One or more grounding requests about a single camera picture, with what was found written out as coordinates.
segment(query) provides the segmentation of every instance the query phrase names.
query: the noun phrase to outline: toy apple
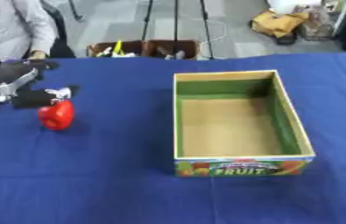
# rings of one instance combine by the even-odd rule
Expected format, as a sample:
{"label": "toy apple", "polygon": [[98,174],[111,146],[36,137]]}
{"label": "toy apple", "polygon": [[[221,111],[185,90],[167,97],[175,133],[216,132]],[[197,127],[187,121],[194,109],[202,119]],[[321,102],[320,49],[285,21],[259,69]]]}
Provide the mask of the toy apple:
{"label": "toy apple", "polygon": [[38,110],[38,119],[50,130],[64,130],[74,119],[74,106],[66,100]]}

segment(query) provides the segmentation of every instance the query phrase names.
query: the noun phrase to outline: box rim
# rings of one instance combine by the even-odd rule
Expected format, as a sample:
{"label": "box rim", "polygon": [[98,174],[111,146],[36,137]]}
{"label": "box rim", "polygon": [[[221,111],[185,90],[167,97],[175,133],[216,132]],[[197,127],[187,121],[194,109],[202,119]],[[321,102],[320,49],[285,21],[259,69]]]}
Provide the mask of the box rim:
{"label": "box rim", "polygon": [[[310,153],[308,154],[299,154],[299,155],[266,155],[266,156],[244,156],[244,157],[178,157],[178,125],[176,125],[176,120],[177,120],[177,107],[176,107],[176,102],[177,102],[177,77],[180,75],[188,75],[188,74],[195,74],[195,75],[218,75],[218,74],[250,74],[250,73],[273,73],[273,77],[275,78],[276,82],[278,83],[279,86],[279,91],[281,91],[281,94],[283,95],[283,97],[285,97],[287,106],[291,109],[292,112],[292,116],[293,119],[296,121],[296,126],[298,127],[299,131],[298,133],[296,133],[296,130],[294,129],[294,135],[298,138],[298,136],[300,136],[301,138],[303,138],[303,142],[300,143],[300,141],[298,141],[299,146],[303,146],[305,147]],[[287,116],[287,119],[289,122],[291,122],[291,119],[289,116]],[[301,159],[313,159],[316,157],[316,154],[314,152],[314,149],[312,147],[312,144],[310,143],[310,140],[307,136],[307,132],[305,131],[303,124],[300,120],[300,117],[298,116],[295,107],[293,106],[293,104],[291,103],[290,97],[287,94],[287,91],[283,85],[283,81],[281,80],[280,76],[279,76],[279,72],[276,69],[273,70],[250,70],[250,71],[235,71],[235,72],[215,72],[215,73],[175,73],[173,76],[173,150],[174,150],[174,159],[175,160],[179,160],[179,159],[193,159],[193,160],[204,160],[204,159],[243,159],[243,158],[277,158],[277,159],[291,159],[291,158],[301,158]]]}

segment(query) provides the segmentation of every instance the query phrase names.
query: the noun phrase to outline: person's hand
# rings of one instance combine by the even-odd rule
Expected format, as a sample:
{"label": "person's hand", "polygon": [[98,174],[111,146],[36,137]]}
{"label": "person's hand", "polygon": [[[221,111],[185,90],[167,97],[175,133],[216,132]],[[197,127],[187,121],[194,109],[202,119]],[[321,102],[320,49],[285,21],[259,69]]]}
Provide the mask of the person's hand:
{"label": "person's hand", "polygon": [[46,58],[46,53],[41,51],[34,51],[31,53],[29,60],[44,60]]}

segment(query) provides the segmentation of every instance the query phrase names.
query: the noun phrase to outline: fruit label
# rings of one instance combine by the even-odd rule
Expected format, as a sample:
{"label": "fruit label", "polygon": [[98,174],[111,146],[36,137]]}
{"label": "fruit label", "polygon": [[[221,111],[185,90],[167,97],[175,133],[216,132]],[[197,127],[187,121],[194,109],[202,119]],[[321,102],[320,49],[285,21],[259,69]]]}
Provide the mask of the fruit label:
{"label": "fruit label", "polygon": [[176,161],[179,176],[263,176],[300,174],[308,161],[257,161],[236,159],[230,161]]}

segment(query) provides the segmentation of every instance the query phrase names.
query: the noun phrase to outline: brown basket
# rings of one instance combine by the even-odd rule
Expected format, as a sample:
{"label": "brown basket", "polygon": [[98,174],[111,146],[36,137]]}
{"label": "brown basket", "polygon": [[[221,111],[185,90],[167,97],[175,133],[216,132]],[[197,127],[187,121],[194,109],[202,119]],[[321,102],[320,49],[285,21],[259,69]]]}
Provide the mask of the brown basket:
{"label": "brown basket", "polygon": [[[104,42],[95,45],[87,46],[87,56],[95,58],[98,53],[102,53],[108,47],[116,46],[117,42]],[[123,41],[122,42],[122,50],[124,53],[135,53],[137,55],[142,55],[143,53],[143,41],[141,40],[133,40],[133,41]]]}
{"label": "brown basket", "polygon": [[[170,54],[173,54],[174,41],[169,39],[152,39],[148,40],[144,44],[143,56],[153,57],[153,58],[165,58],[164,55],[157,52],[157,47],[161,46],[166,49]],[[188,40],[178,40],[177,42],[177,52],[185,52],[185,60],[196,60],[197,54],[199,52],[199,44],[197,41]]]}

